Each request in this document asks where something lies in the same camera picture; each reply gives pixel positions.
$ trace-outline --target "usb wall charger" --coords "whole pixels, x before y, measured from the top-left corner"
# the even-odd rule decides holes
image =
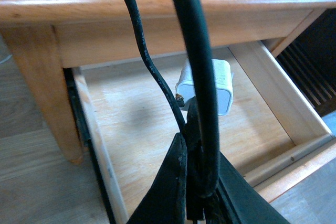
[[[233,101],[233,87],[230,64],[226,60],[212,60],[215,72],[218,115],[227,115]],[[190,99],[195,96],[194,82],[190,63],[186,60],[181,71],[179,82],[176,84],[176,94],[183,97],[185,106],[181,110],[187,111]]]

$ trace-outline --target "black cable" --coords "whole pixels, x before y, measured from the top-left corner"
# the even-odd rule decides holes
[[[183,115],[181,113],[180,107],[177,104],[175,97],[170,90],[169,86],[155,67],[154,63],[152,62],[152,59],[148,53],[147,46],[146,46],[146,41],[145,41],[145,36],[143,34],[143,29],[142,29],[142,22],[141,22],[141,17],[139,14],[139,9],[137,6],[137,2],[135,0],[124,0],[127,6],[127,9],[129,11],[131,20],[132,20],[132,25],[134,29],[134,34],[135,34],[135,39],[136,43],[138,45],[138,49],[141,55],[141,58],[146,65],[147,69],[155,79],[155,81],[158,83],[160,86],[162,92],[164,93],[173,113],[176,119],[176,122],[178,124],[178,128],[180,129],[180,132],[182,131],[185,121],[183,118]]]
[[[173,1],[192,69],[201,130],[203,174],[196,179],[196,193],[200,197],[208,197],[217,187],[219,166],[217,97],[212,51],[200,0]]]

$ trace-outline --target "wooden drawer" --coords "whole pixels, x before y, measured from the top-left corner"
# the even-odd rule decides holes
[[[185,58],[154,60],[173,92]],[[336,157],[331,131],[261,42],[216,48],[214,58],[234,73],[232,109],[219,117],[221,151],[267,201]],[[124,223],[178,127],[143,62],[73,72],[112,208]]]

